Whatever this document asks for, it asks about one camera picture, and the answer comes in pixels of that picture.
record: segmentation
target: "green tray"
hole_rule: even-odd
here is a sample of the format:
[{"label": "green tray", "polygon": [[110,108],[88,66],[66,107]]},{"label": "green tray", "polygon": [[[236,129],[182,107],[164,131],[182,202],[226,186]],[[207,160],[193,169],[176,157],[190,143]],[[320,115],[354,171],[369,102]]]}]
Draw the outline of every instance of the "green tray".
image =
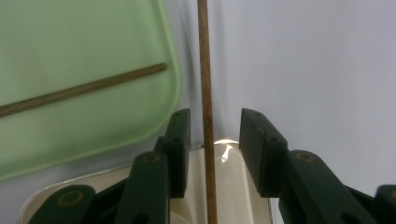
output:
[{"label": "green tray", "polygon": [[163,0],[2,0],[0,105],[156,63],[167,70],[0,118],[0,180],[153,135],[181,89]]}]

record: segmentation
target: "wooden stick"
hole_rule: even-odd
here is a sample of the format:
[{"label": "wooden stick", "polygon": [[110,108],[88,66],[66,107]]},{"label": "wooden stick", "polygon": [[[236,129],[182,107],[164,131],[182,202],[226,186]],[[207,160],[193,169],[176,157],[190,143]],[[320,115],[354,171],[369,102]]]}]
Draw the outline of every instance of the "wooden stick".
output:
[{"label": "wooden stick", "polygon": [[0,118],[32,109],[42,105],[48,105],[57,101],[65,100],[91,91],[97,91],[102,88],[114,86],[122,82],[131,81],[140,77],[145,77],[166,69],[164,63],[158,63],[149,67],[134,70],[114,77],[107,77],[62,91],[56,91],[49,94],[37,96],[28,100],[20,101],[10,105],[0,106]]},{"label": "wooden stick", "polygon": [[207,1],[198,0],[198,24],[201,60],[201,89],[204,120],[205,180],[207,223],[217,224],[216,172],[213,139],[212,90],[210,81],[209,29]]}]

